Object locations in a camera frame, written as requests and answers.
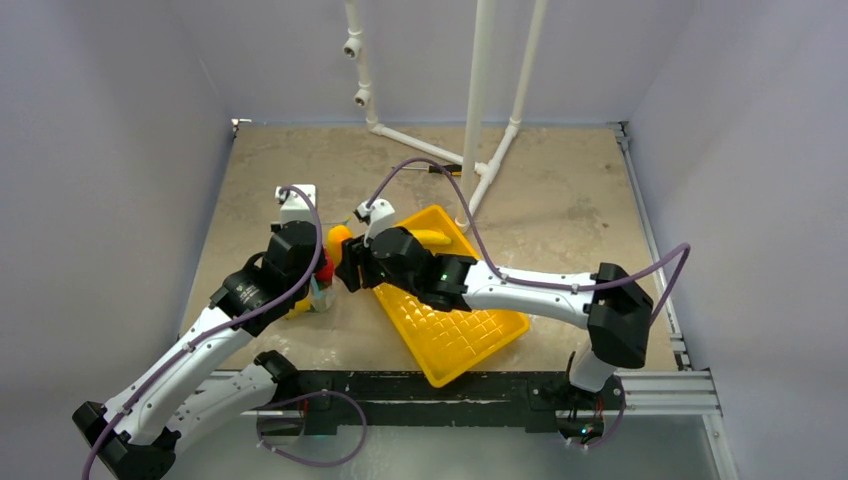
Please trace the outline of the red apple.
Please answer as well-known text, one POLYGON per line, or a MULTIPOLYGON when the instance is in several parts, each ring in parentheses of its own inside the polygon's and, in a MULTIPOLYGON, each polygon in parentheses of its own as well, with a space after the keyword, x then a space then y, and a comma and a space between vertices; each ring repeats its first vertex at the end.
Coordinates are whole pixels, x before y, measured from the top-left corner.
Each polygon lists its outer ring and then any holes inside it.
POLYGON ((319 285, 325 287, 326 285, 331 285, 333 282, 335 266, 331 260, 326 260, 325 263, 320 267, 316 268, 313 272, 313 278, 319 285))

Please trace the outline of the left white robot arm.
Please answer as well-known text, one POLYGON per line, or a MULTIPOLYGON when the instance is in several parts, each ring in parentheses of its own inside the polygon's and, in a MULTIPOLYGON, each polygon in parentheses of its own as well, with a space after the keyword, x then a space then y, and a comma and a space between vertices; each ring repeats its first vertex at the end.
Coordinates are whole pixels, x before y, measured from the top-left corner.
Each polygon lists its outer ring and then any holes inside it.
POLYGON ((297 399, 291 366, 272 353, 234 382, 197 389, 219 365, 307 297, 326 261, 322 230, 313 221, 277 227, 268 247, 230 274, 189 330, 145 373, 104 403, 87 401, 72 420, 89 444, 81 476, 101 462, 117 479, 160 479, 177 456, 231 416, 297 399))

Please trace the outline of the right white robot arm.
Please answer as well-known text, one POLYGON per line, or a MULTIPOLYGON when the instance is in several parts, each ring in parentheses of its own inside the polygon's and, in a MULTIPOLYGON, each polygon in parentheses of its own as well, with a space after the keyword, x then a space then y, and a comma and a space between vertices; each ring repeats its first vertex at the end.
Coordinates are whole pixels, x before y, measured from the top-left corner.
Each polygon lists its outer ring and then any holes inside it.
POLYGON ((372 239, 338 227, 327 240, 335 274, 350 292, 391 285, 436 311, 514 311, 585 330, 588 345, 561 381, 573 406, 596 399, 617 370, 646 363, 654 301, 617 264, 564 275, 497 267, 469 255, 433 253, 403 227, 372 239))

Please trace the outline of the orange yellow mango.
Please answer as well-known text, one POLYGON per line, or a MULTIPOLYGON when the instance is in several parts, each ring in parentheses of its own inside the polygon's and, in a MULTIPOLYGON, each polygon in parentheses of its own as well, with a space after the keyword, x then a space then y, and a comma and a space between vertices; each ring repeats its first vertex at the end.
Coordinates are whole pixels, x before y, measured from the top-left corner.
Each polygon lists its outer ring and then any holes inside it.
POLYGON ((325 249, 334 265, 338 265, 342 260, 343 243, 352 238, 352 231, 344 224, 335 225, 328 230, 325 249))

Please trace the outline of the clear zip top bag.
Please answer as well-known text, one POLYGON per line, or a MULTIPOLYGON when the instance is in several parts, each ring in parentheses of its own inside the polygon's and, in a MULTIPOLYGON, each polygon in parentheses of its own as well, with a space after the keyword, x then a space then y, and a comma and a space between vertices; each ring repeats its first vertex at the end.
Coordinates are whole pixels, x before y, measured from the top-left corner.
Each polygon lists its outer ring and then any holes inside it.
MULTIPOLYGON (((350 222, 350 220, 351 220, 351 218, 348 217, 347 219, 345 219, 344 221, 341 221, 341 222, 330 222, 330 223, 328 223, 328 226, 330 228, 335 226, 335 225, 338 225, 338 224, 344 224, 344 225, 348 226, 348 223, 350 222)), ((324 259, 325 260, 331 260, 328 256, 328 254, 327 254, 327 250, 325 249, 325 242, 324 242, 324 251, 323 251, 324 259)), ((335 295, 336 295, 336 293, 333 289, 333 282, 332 282, 331 285, 326 285, 325 287, 323 287, 322 285, 319 285, 316 282, 316 280, 313 278, 313 275, 312 275, 312 278, 310 279, 310 282, 308 284, 309 289, 308 289, 307 296, 304 299, 298 301, 294 305, 294 308, 292 310, 290 310, 284 316, 284 318, 286 320, 291 320, 291 319, 293 319, 297 316, 300 316, 302 314, 320 313, 320 312, 324 312, 324 311, 328 310, 329 307, 334 302, 335 295)))

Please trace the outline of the yellow banana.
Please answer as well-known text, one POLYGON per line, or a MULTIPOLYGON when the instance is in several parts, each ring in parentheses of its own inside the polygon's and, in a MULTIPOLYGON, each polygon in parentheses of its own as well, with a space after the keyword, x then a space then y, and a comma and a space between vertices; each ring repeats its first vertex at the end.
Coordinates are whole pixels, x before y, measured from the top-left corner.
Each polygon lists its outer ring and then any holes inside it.
POLYGON ((443 247, 453 243, 450 236, 435 229, 412 229, 410 233, 425 247, 443 247))

